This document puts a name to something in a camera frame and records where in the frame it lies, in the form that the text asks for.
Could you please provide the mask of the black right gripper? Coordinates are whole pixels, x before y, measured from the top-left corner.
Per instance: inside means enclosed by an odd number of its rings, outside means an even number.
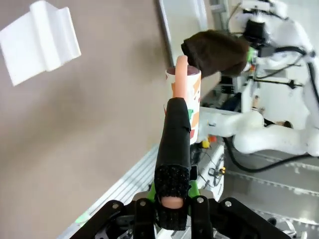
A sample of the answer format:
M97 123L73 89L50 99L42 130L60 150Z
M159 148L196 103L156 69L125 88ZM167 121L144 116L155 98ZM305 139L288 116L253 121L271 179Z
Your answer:
M245 39L254 46L264 45L267 41L266 24L248 20L245 27ZM247 62L252 63L256 58L256 49L249 47Z

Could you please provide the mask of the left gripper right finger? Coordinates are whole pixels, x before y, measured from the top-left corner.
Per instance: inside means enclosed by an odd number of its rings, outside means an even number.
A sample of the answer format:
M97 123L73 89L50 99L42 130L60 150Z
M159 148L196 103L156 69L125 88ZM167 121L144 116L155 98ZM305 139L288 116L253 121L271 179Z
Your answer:
M285 239L287 235L237 199L217 202L211 191L191 181L188 192L191 237L213 239L213 230L229 239Z

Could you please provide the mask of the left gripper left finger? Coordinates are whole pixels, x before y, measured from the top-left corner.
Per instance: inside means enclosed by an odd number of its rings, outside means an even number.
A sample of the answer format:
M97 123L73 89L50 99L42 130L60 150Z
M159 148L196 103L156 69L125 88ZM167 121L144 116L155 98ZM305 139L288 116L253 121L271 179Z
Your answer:
M129 204L105 203L68 239L154 239L155 187L134 195Z

